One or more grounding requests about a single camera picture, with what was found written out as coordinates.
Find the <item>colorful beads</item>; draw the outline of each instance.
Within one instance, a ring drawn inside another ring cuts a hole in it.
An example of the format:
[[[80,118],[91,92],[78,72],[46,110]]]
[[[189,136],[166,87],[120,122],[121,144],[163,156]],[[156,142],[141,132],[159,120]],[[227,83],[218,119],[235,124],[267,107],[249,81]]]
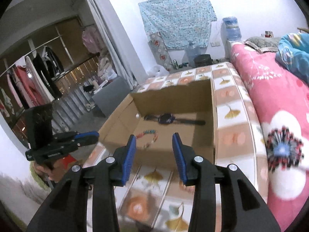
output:
[[[143,137],[144,135],[146,134],[153,134],[154,135],[154,138],[152,139],[151,142],[147,142],[143,148],[146,149],[148,147],[150,147],[151,144],[155,143],[156,140],[158,139],[158,133],[156,130],[146,130],[146,131],[143,131],[142,133],[139,133],[138,135],[136,135],[136,138],[141,138]]]

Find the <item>pink bedsheet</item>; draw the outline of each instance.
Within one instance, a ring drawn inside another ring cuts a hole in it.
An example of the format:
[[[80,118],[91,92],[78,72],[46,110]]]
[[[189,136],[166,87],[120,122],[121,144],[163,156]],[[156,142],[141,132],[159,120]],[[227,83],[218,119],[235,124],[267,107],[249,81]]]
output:
[[[309,195],[309,88],[276,63],[275,53],[234,44],[231,59],[263,129],[268,206],[284,231]]]

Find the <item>blue water jug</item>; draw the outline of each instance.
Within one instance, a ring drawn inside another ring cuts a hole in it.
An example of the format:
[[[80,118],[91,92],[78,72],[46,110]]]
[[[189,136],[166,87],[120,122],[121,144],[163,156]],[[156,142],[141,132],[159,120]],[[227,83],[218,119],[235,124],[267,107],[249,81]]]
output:
[[[200,46],[192,42],[189,42],[189,45],[184,49],[188,57],[189,65],[195,68],[194,58],[201,55]]]
[[[236,17],[225,17],[222,19],[225,23],[227,38],[229,41],[240,41],[241,32]]]

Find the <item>plastic bag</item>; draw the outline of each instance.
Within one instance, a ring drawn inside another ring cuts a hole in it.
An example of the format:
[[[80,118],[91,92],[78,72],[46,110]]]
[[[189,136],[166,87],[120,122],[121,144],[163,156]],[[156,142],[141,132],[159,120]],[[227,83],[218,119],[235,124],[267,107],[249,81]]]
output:
[[[151,77],[162,77],[169,75],[170,73],[161,65],[155,65],[147,72],[148,76]]]
[[[112,68],[112,62],[109,62],[107,57],[104,57],[100,61],[100,65],[98,67],[98,76],[102,80],[110,80],[117,77],[117,73]]]
[[[104,74],[101,76],[103,80],[111,80],[117,77],[117,73],[113,70],[112,65],[109,65],[105,70]]]

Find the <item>blue blanket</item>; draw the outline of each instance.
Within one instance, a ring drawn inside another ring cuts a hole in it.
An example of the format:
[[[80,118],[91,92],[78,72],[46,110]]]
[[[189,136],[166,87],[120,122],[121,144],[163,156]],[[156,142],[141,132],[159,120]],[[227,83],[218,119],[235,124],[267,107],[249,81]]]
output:
[[[189,43],[207,47],[211,22],[217,21],[210,0],[148,0],[138,4],[146,34],[160,32],[167,49]]]
[[[276,61],[309,85],[309,34],[285,35],[278,49]]]

